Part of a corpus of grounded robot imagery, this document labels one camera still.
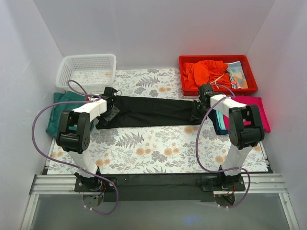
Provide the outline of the black t shirt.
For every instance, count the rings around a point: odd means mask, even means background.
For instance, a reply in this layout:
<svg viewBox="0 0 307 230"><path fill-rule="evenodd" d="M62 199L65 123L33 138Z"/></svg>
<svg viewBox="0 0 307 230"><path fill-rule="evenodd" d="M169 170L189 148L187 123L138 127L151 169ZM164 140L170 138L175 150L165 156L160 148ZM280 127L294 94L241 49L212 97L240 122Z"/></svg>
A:
<svg viewBox="0 0 307 230"><path fill-rule="evenodd" d="M118 96L119 112L110 121L98 117L97 129L199 125L206 114L197 101Z"/></svg>

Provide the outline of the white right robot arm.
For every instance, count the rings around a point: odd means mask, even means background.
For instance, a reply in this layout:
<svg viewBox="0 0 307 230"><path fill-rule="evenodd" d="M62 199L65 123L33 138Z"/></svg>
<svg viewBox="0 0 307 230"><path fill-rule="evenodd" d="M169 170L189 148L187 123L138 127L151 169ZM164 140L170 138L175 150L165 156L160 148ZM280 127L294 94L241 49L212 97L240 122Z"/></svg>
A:
<svg viewBox="0 0 307 230"><path fill-rule="evenodd" d="M244 161L252 148L264 139L265 132L259 107L235 101L235 94L229 88L225 89L231 93L230 96L214 92L210 84L204 84L198 89L200 104L196 106L196 111L204 113L204 116L196 135L195 153L198 165L203 170L208 173L222 174L217 178L217 184L220 189L226 191L235 184L233 177L242 172L248 172L243 168ZM219 111L228 117L228 136L231 142L227 157L217 171L205 168L199 158L201 129L212 110Z"/></svg>

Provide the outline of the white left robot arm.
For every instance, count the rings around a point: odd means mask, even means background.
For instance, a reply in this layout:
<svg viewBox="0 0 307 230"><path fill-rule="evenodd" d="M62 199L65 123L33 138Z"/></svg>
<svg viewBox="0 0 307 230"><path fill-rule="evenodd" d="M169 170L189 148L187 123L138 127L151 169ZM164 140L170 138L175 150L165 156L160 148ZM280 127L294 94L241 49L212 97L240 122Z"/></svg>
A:
<svg viewBox="0 0 307 230"><path fill-rule="evenodd" d="M76 175L86 178L85 185L93 192L101 188L102 180L95 175L98 166L88 150L91 143L91 123L100 116L109 122L118 114L119 109L114 106L117 93L121 91L106 87L103 94L91 97L88 103L62 111L59 119L56 143L73 159L78 166Z"/></svg>

